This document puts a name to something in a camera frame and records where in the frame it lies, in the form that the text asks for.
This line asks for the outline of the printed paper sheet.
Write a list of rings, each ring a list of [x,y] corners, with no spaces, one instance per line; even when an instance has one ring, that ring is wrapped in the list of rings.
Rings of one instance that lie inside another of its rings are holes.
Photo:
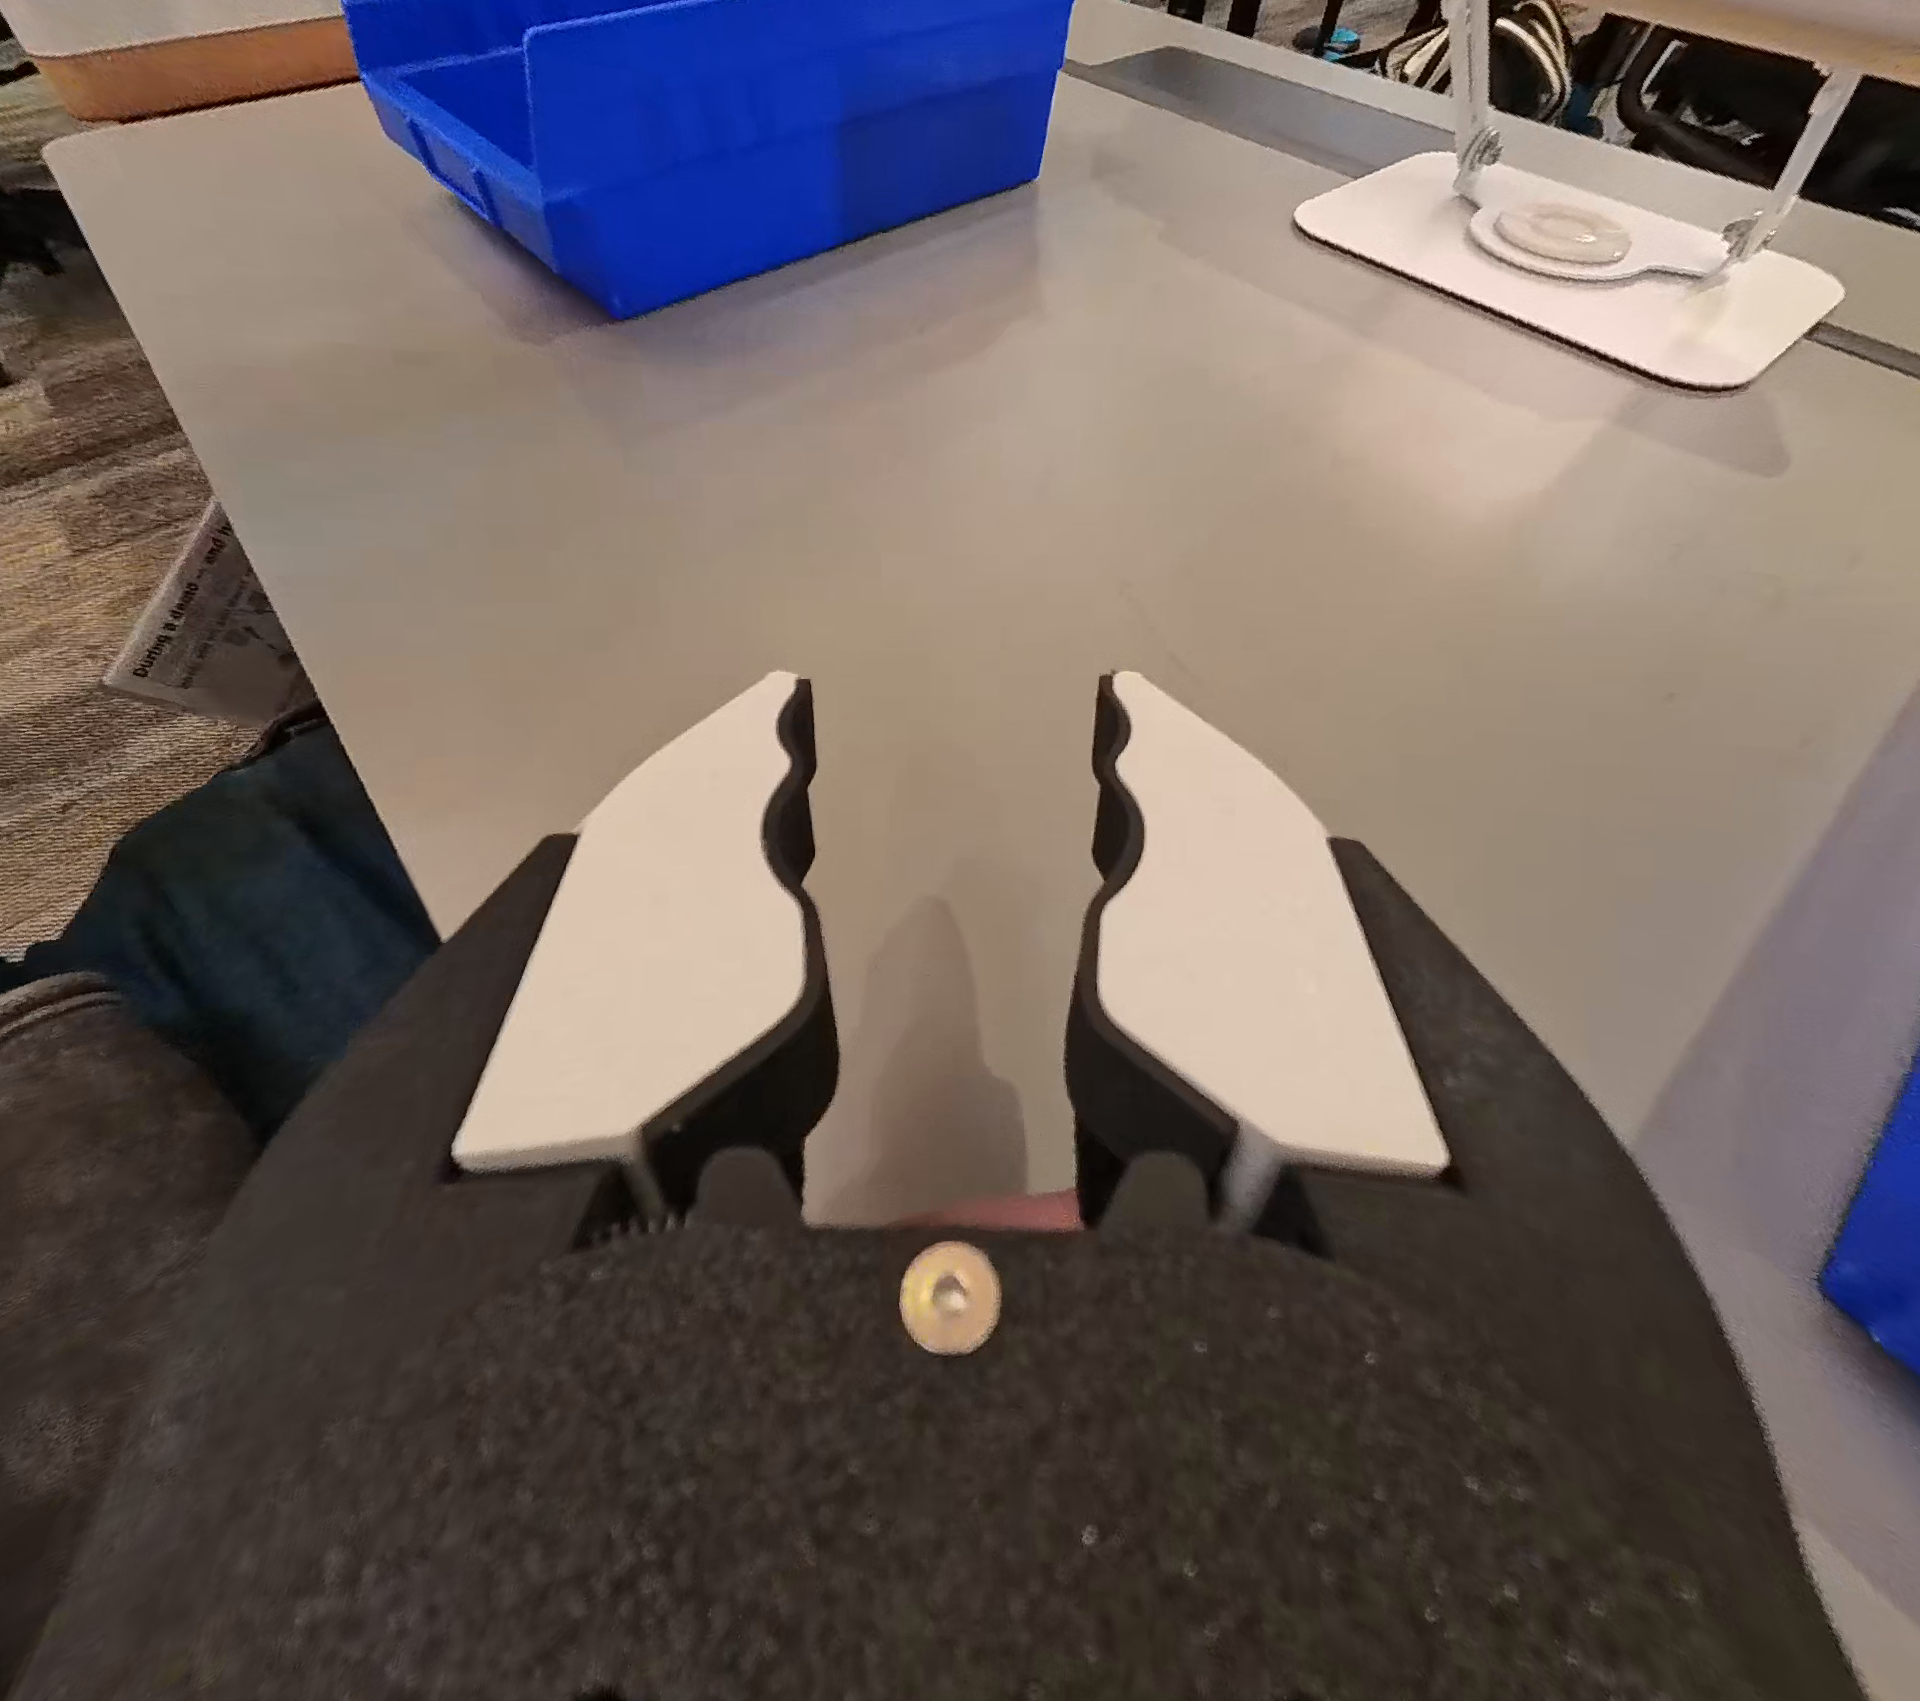
[[[101,686],[146,707],[270,729],[318,700],[227,511],[209,501]]]

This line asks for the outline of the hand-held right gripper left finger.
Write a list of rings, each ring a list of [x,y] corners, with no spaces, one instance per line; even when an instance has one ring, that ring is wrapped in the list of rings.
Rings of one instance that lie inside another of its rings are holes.
[[[454,1131],[464,1175],[612,1165],[666,1221],[758,1150],[802,1194],[838,1086],[817,767],[814,680],[768,673],[597,802]]]

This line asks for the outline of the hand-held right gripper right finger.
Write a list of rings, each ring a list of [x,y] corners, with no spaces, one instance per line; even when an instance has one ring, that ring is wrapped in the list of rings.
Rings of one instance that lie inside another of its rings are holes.
[[[1090,770],[1066,1023],[1087,1221],[1143,1158],[1187,1159],[1242,1229],[1299,1171],[1441,1186],[1441,1117],[1310,802],[1141,673],[1100,677]]]

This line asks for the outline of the person's blue jeans leg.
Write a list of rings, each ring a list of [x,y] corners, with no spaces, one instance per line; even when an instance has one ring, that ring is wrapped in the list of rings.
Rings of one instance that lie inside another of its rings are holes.
[[[331,717],[298,707],[136,823],[4,993],[99,979],[266,1144],[443,945]]]

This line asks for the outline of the striped bag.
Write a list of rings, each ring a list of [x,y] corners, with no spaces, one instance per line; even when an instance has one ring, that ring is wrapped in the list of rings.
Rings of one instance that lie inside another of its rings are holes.
[[[1572,96],[1572,33],[1554,0],[1491,0],[1491,103],[1513,118],[1556,125]],[[1452,96],[1446,19],[1404,33],[1380,59],[1387,82]]]

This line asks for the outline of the blue divided plastic bin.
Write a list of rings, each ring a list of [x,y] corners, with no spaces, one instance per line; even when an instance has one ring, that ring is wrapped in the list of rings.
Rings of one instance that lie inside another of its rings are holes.
[[[1040,173],[1078,0],[342,0],[387,136],[617,319]]]

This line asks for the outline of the grey desk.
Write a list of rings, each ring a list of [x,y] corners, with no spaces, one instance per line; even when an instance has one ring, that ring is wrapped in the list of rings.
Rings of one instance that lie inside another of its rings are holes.
[[[1040,181],[608,323],[357,87],[52,145],[443,930],[814,680],[841,1086],[807,1208],[1066,1186],[1096,677],[1260,753],[1637,1152],[1865,1688],[1917,1399],[1815,1276],[1917,1047],[1917,242],[1693,396],[1292,228],[1414,103],[1083,0]]]

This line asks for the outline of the white folding book stand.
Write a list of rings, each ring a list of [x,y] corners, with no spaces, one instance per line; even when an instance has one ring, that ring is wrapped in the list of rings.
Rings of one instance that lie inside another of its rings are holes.
[[[1491,0],[1443,0],[1452,155],[1420,155],[1296,208],[1310,242],[1693,393],[1735,393],[1822,324],[1843,282],[1776,250],[1865,76],[1917,57],[1917,0],[1570,0],[1822,69],[1762,208],[1701,228],[1502,157]]]

